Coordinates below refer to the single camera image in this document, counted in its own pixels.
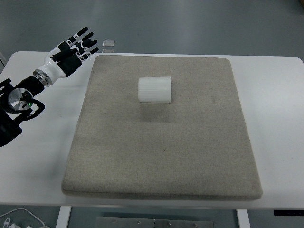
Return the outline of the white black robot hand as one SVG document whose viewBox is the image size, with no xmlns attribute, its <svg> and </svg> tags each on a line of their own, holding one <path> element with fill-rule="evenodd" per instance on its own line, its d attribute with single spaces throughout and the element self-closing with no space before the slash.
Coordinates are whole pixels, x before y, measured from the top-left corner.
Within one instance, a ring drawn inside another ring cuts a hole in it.
<svg viewBox="0 0 304 228">
<path fill-rule="evenodd" d="M 44 86 L 51 86 L 58 79 L 69 77 L 77 71 L 85 60 L 99 50 L 95 47 L 97 40 L 91 39 L 93 32 L 87 31 L 85 27 L 57 45 L 47 54 L 44 64 L 33 72 L 33 76 Z"/>
</svg>

